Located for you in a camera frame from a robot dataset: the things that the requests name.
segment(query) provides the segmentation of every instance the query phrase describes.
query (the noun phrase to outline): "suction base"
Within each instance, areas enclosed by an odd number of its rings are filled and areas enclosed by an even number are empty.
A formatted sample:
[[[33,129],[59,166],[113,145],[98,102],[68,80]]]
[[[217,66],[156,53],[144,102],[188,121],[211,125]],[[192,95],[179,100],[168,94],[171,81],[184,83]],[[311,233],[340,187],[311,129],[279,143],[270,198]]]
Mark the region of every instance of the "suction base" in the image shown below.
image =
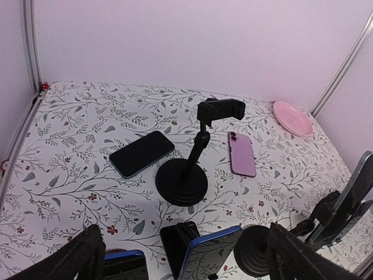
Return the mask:
[[[169,203],[182,207],[197,204],[207,192],[207,177],[198,165],[194,165],[188,181],[180,180],[186,162],[186,159],[171,159],[158,169],[156,175],[159,194]]]
[[[234,258],[246,274],[263,277],[269,274],[267,265],[267,243],[269,228],[249,226],[242,231],[234,247]]]

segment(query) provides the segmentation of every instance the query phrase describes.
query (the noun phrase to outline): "pink round dish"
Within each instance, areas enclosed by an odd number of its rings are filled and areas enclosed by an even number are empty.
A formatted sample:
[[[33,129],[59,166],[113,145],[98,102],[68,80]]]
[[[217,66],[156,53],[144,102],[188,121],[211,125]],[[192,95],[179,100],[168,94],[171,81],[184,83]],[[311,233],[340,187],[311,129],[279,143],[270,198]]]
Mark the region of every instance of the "pink round dish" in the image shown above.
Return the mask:
[[[278,122],[292,134],[303,138],[312,135],[314,128],[310,120],[293,105],[276,101],[273,104],[273,113]]]

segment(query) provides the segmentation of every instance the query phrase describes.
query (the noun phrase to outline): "table surface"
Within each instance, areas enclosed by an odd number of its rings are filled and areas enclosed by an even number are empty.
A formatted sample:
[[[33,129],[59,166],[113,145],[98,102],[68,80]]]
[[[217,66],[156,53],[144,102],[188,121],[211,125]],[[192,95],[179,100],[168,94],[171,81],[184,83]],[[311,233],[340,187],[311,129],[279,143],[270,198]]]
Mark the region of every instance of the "table surface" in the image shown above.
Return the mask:
[[[194,221],[202,235],[233,225],[279,222],[290,228],[294,208],[312,211],[332,190],[342,190],[350,173],[331,141],[308,115],[314,134],[301,139],[274,119],[272,103],[246,103],[242,121],[214,121],[211,140],[199,159],[209,181],[198,205],[173,206],[157,193],[154,177],[170,158],[189,155],[199,123],[196,109],[208,97],[188,89],[116,83],[58,82],[51,86],[25,137],[0,219],[0,278],[55,252],[97,223],[107,248],[143,250],[150,279],[171,279],[159,230]],[[175,151],[125,180],[108,161],[113,151],[154,130]],[[249,135],[257,176],[232,174],[227,133]],[[343,242],[319,252],[353,270],[372,251],[370,213]],[[251,279],[231,254],[220,278]]]

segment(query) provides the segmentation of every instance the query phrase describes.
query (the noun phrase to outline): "pink smartphone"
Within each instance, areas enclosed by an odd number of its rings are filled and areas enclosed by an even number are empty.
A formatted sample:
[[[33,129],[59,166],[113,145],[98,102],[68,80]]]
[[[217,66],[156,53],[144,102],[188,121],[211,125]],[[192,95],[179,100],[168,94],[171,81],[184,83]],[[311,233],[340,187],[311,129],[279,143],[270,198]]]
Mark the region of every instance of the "pink smartphone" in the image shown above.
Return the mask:
[[[228,143],[232,172],[238,175],[255,177],[254,153],[249,136],[229,132]]]

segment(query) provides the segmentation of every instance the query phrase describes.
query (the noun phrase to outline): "white wall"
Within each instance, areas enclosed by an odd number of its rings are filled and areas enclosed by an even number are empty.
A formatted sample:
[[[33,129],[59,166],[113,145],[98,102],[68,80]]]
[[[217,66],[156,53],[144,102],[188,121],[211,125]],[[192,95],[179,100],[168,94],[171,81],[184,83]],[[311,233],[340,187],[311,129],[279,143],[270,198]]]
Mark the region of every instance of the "white wall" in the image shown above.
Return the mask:
[[[43,79],[203,89],[310,109],[373,0],[38,0]]]
[[[0,162],[33,98],[23,50],[20,3],[0,1]]]
[[[373,151],[372,33],[316,119],[351,171],[365,151]]]

